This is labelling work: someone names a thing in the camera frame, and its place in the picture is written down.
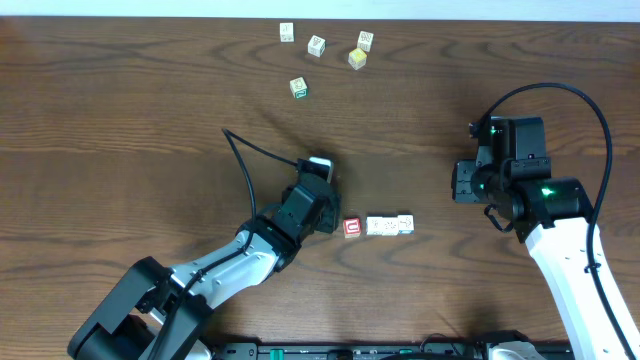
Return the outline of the white block red bug drawing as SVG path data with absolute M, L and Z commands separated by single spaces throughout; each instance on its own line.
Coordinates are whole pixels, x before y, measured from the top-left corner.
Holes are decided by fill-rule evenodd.
M 381 233 L 383 236 L 397 236 L 399 234 L 399 219 L 397 217 L 383 217 Z

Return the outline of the acorn picture wooden block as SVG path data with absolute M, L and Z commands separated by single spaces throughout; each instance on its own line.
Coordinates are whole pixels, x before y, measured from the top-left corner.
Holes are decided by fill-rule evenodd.
M 398 215 L 398 233 L 413 234 L 415 231 L 414 217 L 412 215 Z

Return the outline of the red letter wooden block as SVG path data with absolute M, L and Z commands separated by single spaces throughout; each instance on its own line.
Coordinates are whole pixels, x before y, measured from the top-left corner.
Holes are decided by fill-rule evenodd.
M 359 218 L 347 218 L 343 221 L 343 231 L 346 238 L 356 238 L 362 233 L 362 225 Z

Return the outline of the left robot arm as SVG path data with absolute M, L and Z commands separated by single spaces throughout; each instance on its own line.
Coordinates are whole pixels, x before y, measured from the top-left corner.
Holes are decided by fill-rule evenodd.
M 329 180 L 302 172 L 272 217 L 243 224 L 226 246 L 164 267 L 131 266 L 67 347 L 74 359 L 184 359 L 214 310 L 284 270 L 303 240 L 337 228 L 340 196 Z

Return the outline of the white block blue edge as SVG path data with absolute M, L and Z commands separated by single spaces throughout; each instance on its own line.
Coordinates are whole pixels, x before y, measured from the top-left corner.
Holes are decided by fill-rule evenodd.
M 366 218 L 366 234 L 367 235 L 382 235 L 384 233 L 383 217 L 367 217 Z

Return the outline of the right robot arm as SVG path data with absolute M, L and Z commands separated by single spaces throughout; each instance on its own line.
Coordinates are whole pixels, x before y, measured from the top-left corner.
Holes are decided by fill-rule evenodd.
M 484 205 L 514 233 L 540 269 L 578 359 L 636 359 L 639 330 L 604 256 L 595 213 L 575 178 L 510 179 L 495 165 L 461 160 L 452 173 L 457 203 Z

